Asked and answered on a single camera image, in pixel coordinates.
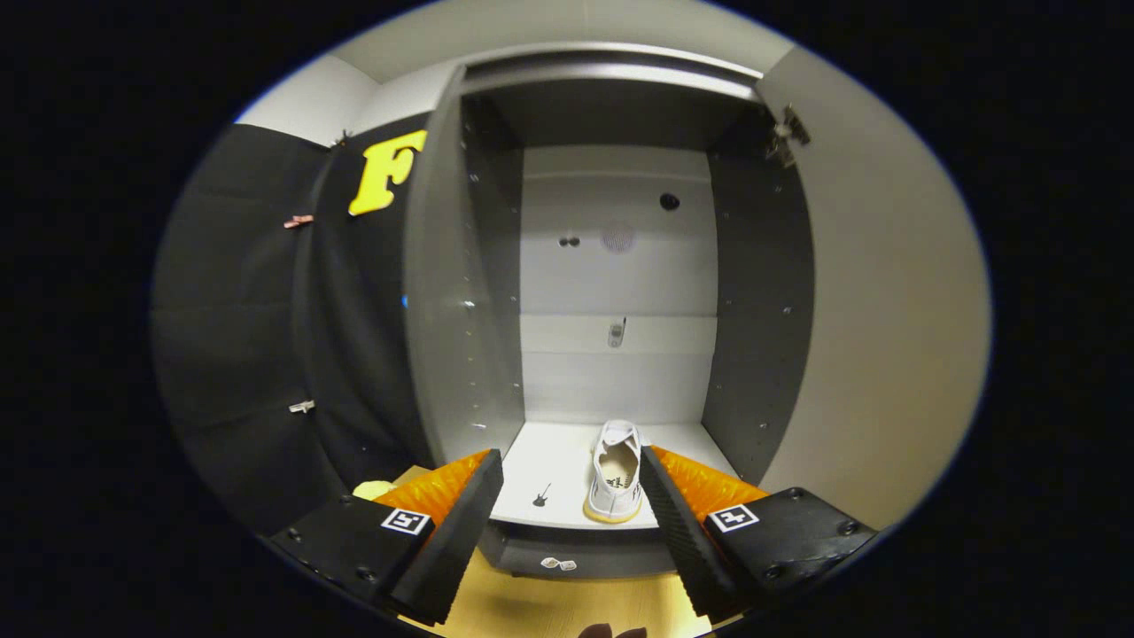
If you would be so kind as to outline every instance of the yellow object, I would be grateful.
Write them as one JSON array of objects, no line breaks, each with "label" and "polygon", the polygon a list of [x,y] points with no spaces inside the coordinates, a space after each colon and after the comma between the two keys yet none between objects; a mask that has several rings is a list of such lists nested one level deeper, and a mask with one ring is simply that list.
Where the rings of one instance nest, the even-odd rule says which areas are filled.
[{"label": "yellow object", "polygon": [[358,499],[373,501],[387,492],[390,492],[393,487],[393,484],[388,480],[369,480],[366,483],[358,484],[358,487],[356,487],[352,494]]},{"label": "yellow object", "polygon": [[658,460],[669,473],[669,478],[674,479],[674,485],[685,499],[685,504],[689,507],[702,527],[705,518],[712,512],[768,496],[768,493],[759,487],[657,445],[652,448]]},{"label": "yellow object", "polygon": [[591,510],[591,503],[585,500],[583,501],[583,516],[591,519],[592,521],[599,521],[600,524],[624,524],[636,517],[640,511],[642,511],[641,501],[638,501],[638,507],[637,509],[634,510],[633,514],[627,514],[620,519],[611,519],[608,517],[603,517],[602,514],[595,512],[594,510]]},{"label": "yellow object", "polygon": [[477,452],[426,473],[401,487],[372,499],[375,503],[401,508],[413,512],[429,514],[438,528],[445,522],[445,517],[452,510],[460,493],[468,485],[468,479],[480,467],[489,451]]},{"label": "yellow object", "polygon": [[379,142],[363,151],[366,164],[362,169],[358,194],[348,206],[350,214],[362,214],[393,203],[393,193],[390,192],[388,181],[405,181],[414,167],[414,153],[411,148],[421,152],[424,147],[425,130],[415,130]]}]

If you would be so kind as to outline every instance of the white wall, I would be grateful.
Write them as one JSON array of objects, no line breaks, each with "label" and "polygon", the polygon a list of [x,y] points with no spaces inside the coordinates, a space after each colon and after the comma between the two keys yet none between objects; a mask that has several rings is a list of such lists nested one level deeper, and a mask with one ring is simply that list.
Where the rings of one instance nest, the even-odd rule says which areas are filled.
[{"label": "white wall", "polygon": [[792,48],[770,28],[699,0],[445,0],[332,52],[375,80],[521,44],[604,41],[667,46],[764,71]]},{"label": "white wall", "polygon": [[353,130],[358,112],[376,92],[370,76],[335,56],[322,56],[273,86],[236,121],[330,146],[344,129]]},{"label": "white wall", "polygon": [[756,88],[773,112],[790,102],[811,135],[792,147],[815,254],[807,365],[760,487],[798,485],[887,526],[948,467],[983,389],[980,243],[943,167],[862,85],[796,48]]},{"label": "white wall", "polygon": [[[663,210],[662,193],[680,199]],[[704,153],[541,146],[524,153],[519,304],[528,422],[700,428],[717,338],[717,226]],[[609,223],[629,249],[603,245]],[[560,247],[576,236],[578,246]],[[612,324],[626,321],[619,348]]]}]

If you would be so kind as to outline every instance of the black fabric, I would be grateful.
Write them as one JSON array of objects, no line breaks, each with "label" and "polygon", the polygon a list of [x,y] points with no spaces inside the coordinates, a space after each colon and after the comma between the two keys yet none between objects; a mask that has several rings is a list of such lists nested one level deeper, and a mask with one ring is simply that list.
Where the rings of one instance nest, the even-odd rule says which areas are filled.
[{"label": "black fabric", "polygon": [[232,125],[179,197],[158,254],[151,341],[191,463],[232,516],[271,534],[346,487],[315,433],[293,332],[297,233],[327,150]]},{"label": "black fabric", "polygon": [[371,144],[418,130],[426,114],[366,131],[336,147],[315,189],[310,246],[296,264],[301,354],[319,409],[320,439],[348,485],[392,480],[428,465],[401,305],[401,244],[408,179],[389,206],[352,216]]},{"label": "black fabric", "polygon": [[189,462],[232,518],[271,535],[346,488],[311,415],[270,410],[181,437]]}]

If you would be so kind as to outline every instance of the open cabinet door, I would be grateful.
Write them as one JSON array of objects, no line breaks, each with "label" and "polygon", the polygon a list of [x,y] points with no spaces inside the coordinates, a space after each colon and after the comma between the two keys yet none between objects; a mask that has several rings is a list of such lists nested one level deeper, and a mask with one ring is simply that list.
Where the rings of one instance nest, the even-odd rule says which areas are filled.
[{"label": "open cabinet door", "polygon": [[938,480],[981,395],[991,300],[980,241],[930,148],[850,77],[796,46],[756,90],[780,125],[802,125],[786,143],[815,263],[799,397],[760,487],[807,486],[880,529]]},{"label": "open cabinet door", "polygon": [[[459,67],[429,118],[405,227],[406,337],[434,466],[490,448],[506,453],[524,425],[519,380],[501,365],[515,360],[518,368],[518,256],[507,272],[497,263],[499,250],[486,248],[499,237],[481,236],[498,227],[479,226],[484,215],[474,202],[483,197],[474,199],[471,188],[496,186],[492,175],[469,170],[466,161],[466,146],[480,142],[464,108],[464,77]],[[518,202],[502,201],[498,212],[518,229]],[[514,243],[518,255],[518,238]],[[497,284],[501,277],[517,286]]]}]

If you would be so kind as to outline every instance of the metal bracket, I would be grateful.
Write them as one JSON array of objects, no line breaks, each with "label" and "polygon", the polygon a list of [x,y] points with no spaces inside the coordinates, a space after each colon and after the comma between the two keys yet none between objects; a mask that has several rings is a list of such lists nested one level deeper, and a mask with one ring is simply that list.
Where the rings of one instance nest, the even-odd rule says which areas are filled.
[{"label": "metal bracket", "polygon": [[802,146],[811,142],[811,135],[804,128],[799,116],[792,109],[792,104],[784,107],[784,121],[772,126],[772,135],[768,143],[768,152],[764,154],[764,159],[777,156],[780,163],[784,164],[784,168],[794,165],[795,155],[792,154],[792,148],[788,147],[788,139],[795,139]]},{"label": "metal bracket", "polygon": [[304,415],[307,414],[307,410],[314,410],[314,409],[315,409],[314,401],[304,401],[303,403],[296,403],[295,406],[288,407],[288,410],[290,410],[293,414],[303,412]]}]

